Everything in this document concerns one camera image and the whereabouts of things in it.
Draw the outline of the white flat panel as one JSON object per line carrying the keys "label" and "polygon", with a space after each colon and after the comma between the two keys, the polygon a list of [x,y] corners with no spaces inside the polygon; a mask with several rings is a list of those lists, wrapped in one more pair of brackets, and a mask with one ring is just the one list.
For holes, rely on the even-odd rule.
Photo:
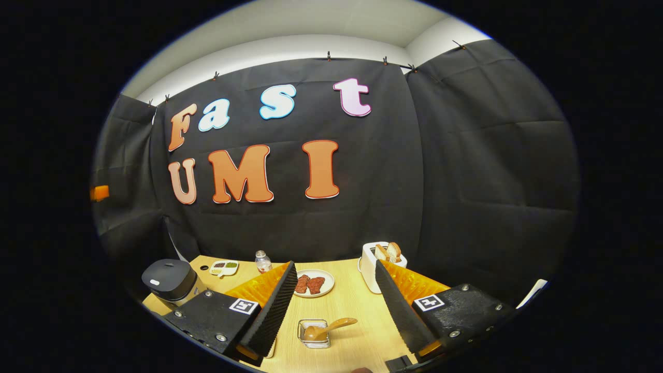
{"label": "white flat panel", "polygon": [[520,308],[526,306],[532,299],[537,297],[538,293],[540,291],[544,290],[544,288],[547,286],[547,283],[548,283],[548,281],[545,280],[545,279],[538,279],[534,283],[534,285],[532,286],[530,291],[527,293],[526,297],[524,297],[524,299],[521,300],[521,302],[518,304],[516,309],[520,309]]}

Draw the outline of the row of small cloth clips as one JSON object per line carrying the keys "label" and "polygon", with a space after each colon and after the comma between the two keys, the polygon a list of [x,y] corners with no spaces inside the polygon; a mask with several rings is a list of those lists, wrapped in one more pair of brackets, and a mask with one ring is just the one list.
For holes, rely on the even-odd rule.
{"label": "row of small cloth clips", "polygon": [[363,59],[401,66],[420,66],[434,57],[457,48],[452,40],[441,40],[427,45],[418,45],[412,50],[369,39],[353,36],[296,35],[279,36],[256,40],[203,56],[172,71],[154,83],[137,99],[156,106],[165,97],[191,88],[198,83],[211,80],[213,74],[220,76],[231,71],[242,70],[279,61],[297,59]]}

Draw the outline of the wooden spoon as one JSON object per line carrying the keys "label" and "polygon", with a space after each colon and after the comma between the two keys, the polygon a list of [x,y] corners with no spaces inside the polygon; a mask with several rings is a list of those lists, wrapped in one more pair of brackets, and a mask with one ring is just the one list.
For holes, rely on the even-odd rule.
{"label": "wooden spoon", "polygon": [[331,331],[344,326],[350,326],[350,324],[356,324],[357,322],[358,320],[353,317],[343,317],[331,322],[326,328],[310,326],[306,329],[306,337],[311,340],[323,340],[325,337],[329,337]]}

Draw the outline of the white toaster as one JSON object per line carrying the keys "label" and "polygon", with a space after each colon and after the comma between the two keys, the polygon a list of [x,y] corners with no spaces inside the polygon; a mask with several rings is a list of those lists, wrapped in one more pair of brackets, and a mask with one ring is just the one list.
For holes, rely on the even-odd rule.
{"label": "white toaster", "polygon": [[[379,241],[379,242],[370,242],[363,245],[362,248],[362,257],[358,259],[357,270],[362,274],[364,282],[367,285],[367,288],[374,294],[381,294],[379,285],[375,279],[375,268],[376,263],[378,262],[377,258],[374,257],[374,248],[376,244],[381,244],[384,248],[387,248],[389,242]],[[407,258],[401,253],[402,261],[395,264],[399,267],[407,267]]]}

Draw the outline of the black backdrop cloth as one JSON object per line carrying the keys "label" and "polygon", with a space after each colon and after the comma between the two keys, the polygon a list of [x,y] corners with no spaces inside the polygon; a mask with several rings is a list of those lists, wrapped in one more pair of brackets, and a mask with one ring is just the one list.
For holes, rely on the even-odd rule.
{"label": "black backdrop cloth", "polygon": [[91,187],[102,244],[135,297],[156,260],[356,259],[408,267],[518,305],[570,238],[580,176],[564,114],[494,40],[404,74],[361,59],[233,71],[156,108],[122,95]]}

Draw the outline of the white divided seasoning dish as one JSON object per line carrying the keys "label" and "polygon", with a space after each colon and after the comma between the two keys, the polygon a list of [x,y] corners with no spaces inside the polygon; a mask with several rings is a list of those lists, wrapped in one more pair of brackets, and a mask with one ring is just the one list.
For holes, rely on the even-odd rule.
{"label": "white divided seasoning dish", "polygon": [[234,275],[239,267],[239,262],[234,260],[218,260],[209,266],[209,273],[218,278]]}

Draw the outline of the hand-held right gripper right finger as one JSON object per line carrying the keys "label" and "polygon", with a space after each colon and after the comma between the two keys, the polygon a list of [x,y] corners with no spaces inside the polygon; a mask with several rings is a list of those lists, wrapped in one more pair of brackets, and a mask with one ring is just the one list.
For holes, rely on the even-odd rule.
{"label": "hand-held right gripper right finger", "polygon": [[424,361],[477,344],[516,314],[474,285],[451,288],[384,260],[375,279],[408,350]]}

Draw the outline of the white round plate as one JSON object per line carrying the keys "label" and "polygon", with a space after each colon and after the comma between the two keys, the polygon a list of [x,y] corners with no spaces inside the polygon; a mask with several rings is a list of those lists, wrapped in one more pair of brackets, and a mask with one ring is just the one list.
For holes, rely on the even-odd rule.
{"label": "white round plate", "polygon": [[324,270],[319,270],[319,269],[298,270],[297,271],[297,281],[298,281],[298,277],[300,277],[302,275],[308,275],[310,278],[324,277],[325,278],[325,283],[321,288],[321,293],[319,293],[317,295],[310,295],[308,290],[306,291],[305,294],[298,294],[298,293],[295,293],[295,291],[294,291],[294,295],[297,295],[299,297],[315,298],[315,297],[323,296],[323,295],[327,294],[329,291],[331,291],[331,289],[335,285],[334,277],[330,273],[328,273]]}

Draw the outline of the black rice cooker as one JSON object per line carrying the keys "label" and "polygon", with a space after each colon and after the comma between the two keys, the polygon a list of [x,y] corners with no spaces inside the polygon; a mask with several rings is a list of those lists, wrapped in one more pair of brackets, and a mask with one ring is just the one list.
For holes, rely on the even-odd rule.
{"label": "black rice cooker", "polygon": [[181,260],[158,260],[143,271],[141,279],[151,293],[173,306],[182,306],[208,290],[189,262]]}

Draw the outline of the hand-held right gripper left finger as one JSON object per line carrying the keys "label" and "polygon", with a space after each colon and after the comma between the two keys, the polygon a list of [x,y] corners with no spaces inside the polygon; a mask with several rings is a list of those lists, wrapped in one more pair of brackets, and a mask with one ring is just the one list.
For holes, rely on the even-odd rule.
{"label": "hand-held right gripper left finger", "polygon": [[163,319],[217,354],[261,363],[279,333],[296,284],[295,263],[290,261],[227,293],[201,292]]}

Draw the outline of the clear chopstick holder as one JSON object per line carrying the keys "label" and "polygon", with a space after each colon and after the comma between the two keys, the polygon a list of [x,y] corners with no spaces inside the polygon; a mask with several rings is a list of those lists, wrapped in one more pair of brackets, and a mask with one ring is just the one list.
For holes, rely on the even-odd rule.
{"label": "clear chopstick holder", "polygon": [[303,319],[299,321],[298,339],[308,349],[329,349],[331,346],[330,337],[325,337],[323,340],[311,340],[306,337],[306,329],[310,326],[317,326],[326,328],[327,321],[324,319]]}

